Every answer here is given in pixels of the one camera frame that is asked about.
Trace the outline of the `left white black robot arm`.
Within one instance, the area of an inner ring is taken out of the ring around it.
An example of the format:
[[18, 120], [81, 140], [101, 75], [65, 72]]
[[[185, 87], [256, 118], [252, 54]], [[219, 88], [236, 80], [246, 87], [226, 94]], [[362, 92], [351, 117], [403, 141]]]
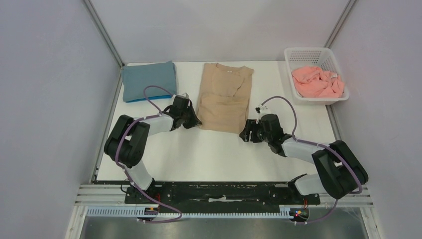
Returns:
[[138, 119], [121, 115], [105, 142], [104, 153], [123, 169], [138, 189], [137, 197], [144, 203], [151, 203], [156, 197], [155, 188], [150, 186], [154, 179], [142, 162], [148, 137], [181, 126], [190, 129], [201, 124], [189, 96], [186, 93], [176, 95], [173, 103], [156, 115]]

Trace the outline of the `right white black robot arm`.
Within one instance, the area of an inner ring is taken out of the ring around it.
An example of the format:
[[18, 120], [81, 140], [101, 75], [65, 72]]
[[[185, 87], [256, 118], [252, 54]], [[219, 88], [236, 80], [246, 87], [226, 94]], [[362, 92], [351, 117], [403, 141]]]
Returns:
[[334, 199], [358, 194], [369, 180], [366, 170], [344, 141], [325, 145], [295, 138], [284, 133], [275, 114], [248, 119], [239, 136], [245, 142], [265, 142], [274, 154], [315, 166], [316, 174], [300, 175], [288, 182], [287, 195], [293, 203], [300, 203], [311, 194], [327, 193]]

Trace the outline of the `beige t shirt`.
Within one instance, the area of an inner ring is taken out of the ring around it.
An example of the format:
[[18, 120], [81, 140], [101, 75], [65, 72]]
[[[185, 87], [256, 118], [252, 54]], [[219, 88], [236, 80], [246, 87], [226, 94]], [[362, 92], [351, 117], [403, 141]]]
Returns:
[[204, 64], [197, 111], [200, 129], [241, 133], [248, 118], [253, 73], [246, 66]]

